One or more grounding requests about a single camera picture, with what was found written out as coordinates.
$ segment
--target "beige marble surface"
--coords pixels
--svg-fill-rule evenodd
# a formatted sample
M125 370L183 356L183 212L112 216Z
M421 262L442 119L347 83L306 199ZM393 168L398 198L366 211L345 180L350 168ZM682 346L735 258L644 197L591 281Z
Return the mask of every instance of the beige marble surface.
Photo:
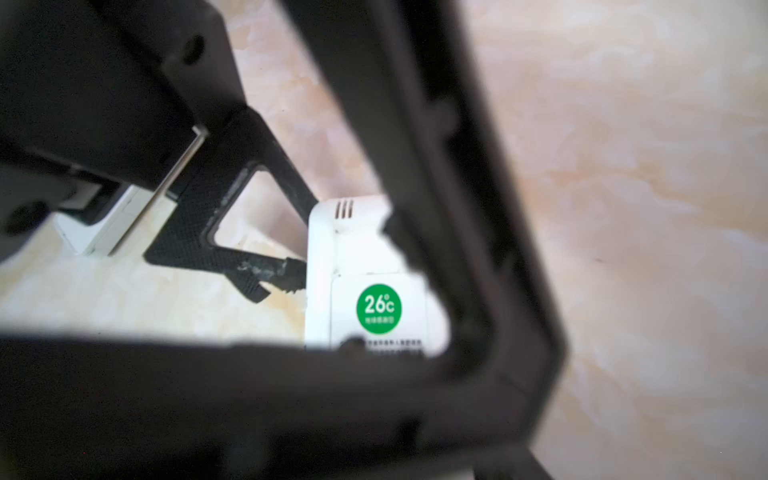
M376 192L276 5L217 4L250 104L318 197ZM765 478L768 5L462 5L571 340L537 456L560 479ZM217 240L300 255L288 207L258 211L280 198L266 183L249 185ZM303 294L254 306L224 279L140 262L171 208L107 260L71 257L43 229L0 266L3 326L299 342Z

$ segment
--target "white electrical box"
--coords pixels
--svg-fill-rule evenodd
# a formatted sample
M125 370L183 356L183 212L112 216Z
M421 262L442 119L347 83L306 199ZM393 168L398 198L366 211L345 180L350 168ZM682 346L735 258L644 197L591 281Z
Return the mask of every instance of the white electrical box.
M390 211L383 195L326 200L312 210L307 347L336 349L358 337L378 353L437 356L447 348L450 330L442 305L382 232Z
M109 213L93 225L84 225L64 214L55 214L59 235L76 255L106 257L131 228L153 193L129 186Z

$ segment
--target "green circular sticker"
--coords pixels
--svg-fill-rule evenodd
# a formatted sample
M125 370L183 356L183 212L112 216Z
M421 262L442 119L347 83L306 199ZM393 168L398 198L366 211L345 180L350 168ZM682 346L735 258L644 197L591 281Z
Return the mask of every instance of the green circular sticker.
M392 287L371 285L357 299L357 319L371 333L382 335L391 332L402 316L400 297Z

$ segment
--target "textured black plastic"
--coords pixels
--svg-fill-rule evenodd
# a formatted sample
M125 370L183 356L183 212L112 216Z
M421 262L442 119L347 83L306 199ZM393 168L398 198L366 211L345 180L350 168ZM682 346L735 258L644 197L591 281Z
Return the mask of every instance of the textured black plastic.
M259 170L269 172L306 222L317 203L269 127L246 108L197 152L196 174L178 206L144 253L154 265L222 273L248 299L260 302L268 282L293 292L306 285L306 263L219 247L214 234L224 215Z

